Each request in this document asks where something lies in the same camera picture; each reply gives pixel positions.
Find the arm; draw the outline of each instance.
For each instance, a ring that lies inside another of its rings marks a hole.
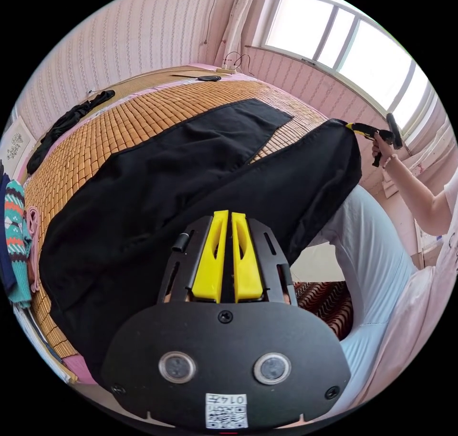
[[[378,135],[375,136],[373,153],[382,153],[381,164],[393,154],[393,149]],[[420,228],[430,235],[443,235],[448,232],[452,214],[445,192],[433,193],[397,158],[391,159],[386,172],[391,177]]]

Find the window frame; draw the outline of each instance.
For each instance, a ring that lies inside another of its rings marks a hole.
[[[318,0],[322,1],[324,3],[331,4],[333,6],[333,9],[331,11],[331,15],[328,19],[328,22],[326,24],[326,28],[323,32],[322,38],[320,42],[318,43],[318,47],[315,51],[315,54],[313,55],[313,58],[308,58],[301,56],[300,54],[293,53],[290,51],[286,51],[281,48],[277,48],[275,46],[271,46],[267,44],[267,40],[269,38],[270,32],[272,30],[273,23],[275,21],[275,17],[277,15],[277,12],[279,10],[280,4],[282,0],[271,0],[270,8],[268,8],[267,11],[267,20],[266,24],[264,26],[264,30],[261,35],[260,39],[260,45],[259,47],[262,49],[265,49],[267,51],[273,51],[279,54],[287,55],[289,57],[292,57],[294,59],[300,60],[306,64],[309,64],[316,68],[317,70],[322,71],[323,73],[326,73],[332,77],[334,77],[336,80],[344,84],[346,87],[349,89],[353,90],[356,94],[358,94],[362,99],[364,99],[368,104],[370,104],[376,111],[378,111],[382,116],[386,116],[387,113],[392,113],[396,107],[399,105],[401,99],[403,98],[404,94],[408,90],[410,83],[412,81],[414,72],[415,72],[415,67],[416,67],[416,62],[412,59],[410,63],[410,67],[407,73],[407,76],[399,90],[399,92],[396,94],[394,97],[393,102],[391,105],[388,107],[388,109],[385,109],[383,106],[381,106],[371,95],[369,95],[367,92],[365,92],[363,89],[361,89],[357,84],[353,83],[350,81],[346,76],[342,75],[339,73],[340,68],[343,66],[343,63],[346,60],[346,57],[348,53],[350,52],[354,39],[357,34],[357,30],[359,27],[359,24],[361,21],[366,22],[367,24],[371,25],[375,29],[379,30],[381,33],[383,33],[385,36],[387,36],[390,40],[392,40],[394,43],[396,43],[398,46],[401,48],[402,45],[394,39],[380,24],[375,22],[373,19],[370,17],[366,16],[362,12],[356,11],[353,8],[350,8],[348,6],[345,6],[342,3],[335,2],[332,0]],[[354,15],[354,20],[353,23],[350,27],[350,30],[348,32],[348,35],[345,39],[345,42],[341,48],[341,51],[339,55],[337,56],[337,59],[333,65],[332,68],[328,67],[327,65],[324,65],[318,61],[318,58],[320,57],[324,45],[327,41],[327,38],[329,36],[329,33],[331,32],[335,17],[337,16],[337,12],[339,9],[342,9],[344,11],[347,11],[351,14]],[[420,103],[418,104],[417,108],[413,112],[411,118],[408,120],[408,122],[404,125],[404,127],[401,129],[401,137],[404,141],[406,141],[412,132],[415,130],[416,125],[418,122],[421,121],[421,119],[425,116],[427,113],[431,103],[434,100],[435,97],[435,91],[431,85],[431,83],[428,81],[425,92],[423,94],[422,99],[420,100]]]

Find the yellow plastic part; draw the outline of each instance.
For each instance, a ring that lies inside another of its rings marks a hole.
[[[228,219],[228,210],[213,214],[213,220],[192,286],[192,294],[195,298],[214,300],[217,304],[221,301]]]
[[[250,229],[243,213],[232,214],[232,245],[234,248],[235,302],[259,299],[263,293],[262,281]]]
[[[365,134],[364,132],[361,132],[360,130],[355,130],[353,129],[353,124],[347,124],[345,127],[348,127],[350,130],[352,130],[355,134],[362,135],[363,137],[369,137],[372,139],[370,135]]]

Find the red patterned fabric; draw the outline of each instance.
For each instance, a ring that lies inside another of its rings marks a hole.
[[[294,289],[299,307],[321,318],[339,340],[348,336],[353,326],[353,306],[345,281],[298,282]]]

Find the picture on wall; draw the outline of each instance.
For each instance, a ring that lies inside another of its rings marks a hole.
[[[1,138],[0,159],[10,178],[17,178],[35,143],[35,138],[20,116],[5,131]]]

